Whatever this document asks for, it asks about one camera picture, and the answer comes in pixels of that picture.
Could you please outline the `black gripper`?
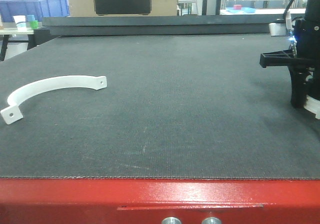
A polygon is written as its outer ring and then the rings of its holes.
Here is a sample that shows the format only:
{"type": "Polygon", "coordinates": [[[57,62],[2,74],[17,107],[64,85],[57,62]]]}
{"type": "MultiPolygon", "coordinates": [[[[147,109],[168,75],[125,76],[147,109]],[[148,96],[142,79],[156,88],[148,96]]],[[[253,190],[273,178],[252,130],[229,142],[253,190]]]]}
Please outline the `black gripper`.
{"type": "Polygon", "coordinates": [[[287,50],[262,53],[259,64],[262,68],[288,67],[291,78],[290,103],[294,108],[303,108],[309,90],[309,70],[320,68],[320,24],[297,19],[293,26],[295,46],[287,50]]]}

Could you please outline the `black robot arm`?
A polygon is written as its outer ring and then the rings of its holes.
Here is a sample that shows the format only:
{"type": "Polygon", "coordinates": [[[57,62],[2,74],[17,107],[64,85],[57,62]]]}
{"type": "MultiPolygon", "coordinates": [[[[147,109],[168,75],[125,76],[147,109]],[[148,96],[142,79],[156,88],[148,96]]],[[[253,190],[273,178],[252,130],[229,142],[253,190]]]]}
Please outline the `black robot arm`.
{"type": "Polygon", "coordinates": [[[289,33],[290,48],[262,53],[259,64],[263,68],[287,66],[290,103],[303,108],[308,97],[320,99],[320,0],[307,0],[304,17],[295,21],[289,33]]]}

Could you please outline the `white cup behind arm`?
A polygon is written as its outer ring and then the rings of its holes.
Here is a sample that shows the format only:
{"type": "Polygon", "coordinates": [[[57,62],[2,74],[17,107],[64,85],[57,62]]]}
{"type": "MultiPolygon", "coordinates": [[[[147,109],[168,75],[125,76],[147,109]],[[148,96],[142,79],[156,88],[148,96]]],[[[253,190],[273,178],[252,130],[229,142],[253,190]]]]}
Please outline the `white cup behind arm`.
{"type": "Polygon", "coordinates": [[[287,36],[287,28],[284,23],[272,22],[268,25],[269,32],[272,37],[285,37],[287,36]]]}

